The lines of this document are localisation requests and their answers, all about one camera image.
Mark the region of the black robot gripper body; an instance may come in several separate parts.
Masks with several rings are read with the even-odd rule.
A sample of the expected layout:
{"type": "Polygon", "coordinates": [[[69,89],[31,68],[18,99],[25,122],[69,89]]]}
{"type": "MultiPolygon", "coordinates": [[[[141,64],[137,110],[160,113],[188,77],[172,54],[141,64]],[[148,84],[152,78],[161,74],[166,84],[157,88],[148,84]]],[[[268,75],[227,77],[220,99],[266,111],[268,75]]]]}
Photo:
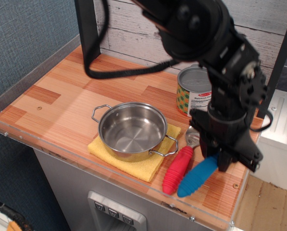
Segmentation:
{"type": "Polygon", "coordinates": [[[214,115],[211,111],[190,110],[189,124],[200,135],[214,138],[221,150],[233,150],[238,156],[238,162],[255,172],[260,166],[263,154],[250,135],[254,112],[238,116],[236,120],[228,120],[214,115]]]}

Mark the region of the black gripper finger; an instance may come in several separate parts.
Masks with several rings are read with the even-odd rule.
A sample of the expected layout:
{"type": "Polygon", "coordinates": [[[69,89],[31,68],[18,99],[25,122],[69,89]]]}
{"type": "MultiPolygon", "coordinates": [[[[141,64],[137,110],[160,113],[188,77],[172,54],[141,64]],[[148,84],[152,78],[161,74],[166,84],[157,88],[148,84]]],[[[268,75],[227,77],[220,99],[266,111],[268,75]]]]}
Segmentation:
{"type": "Polygon", "coordinates": [[[221,150],[218,156],[218,170],[226,172],[232,163],[238,161],[238,156],[233,150],[221,150]]]}
{"type": "Polygon", "coordinates": [[[200,135],[200,148],[205,159],[218,154],[220,151],[218,142],[205,134],[200,135]]]}

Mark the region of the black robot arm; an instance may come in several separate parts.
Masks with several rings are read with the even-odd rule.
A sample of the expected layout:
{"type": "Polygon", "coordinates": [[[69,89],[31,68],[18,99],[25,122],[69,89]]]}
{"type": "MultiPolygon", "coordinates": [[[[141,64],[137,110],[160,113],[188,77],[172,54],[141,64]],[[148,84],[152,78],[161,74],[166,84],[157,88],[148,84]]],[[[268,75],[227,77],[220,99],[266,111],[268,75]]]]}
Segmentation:
{"type": "Polygon", "coordinates": [[[218,155],[220,171],[240,162],[255,171],[263,155],[250,132],[266,99],[258,52],[238,33],[220,0],[138,0],[143,15],[159,30],[165,51],[178,62],[206,68],[212,98],[206,111],[190,110],[204,157],[218,155]]]}

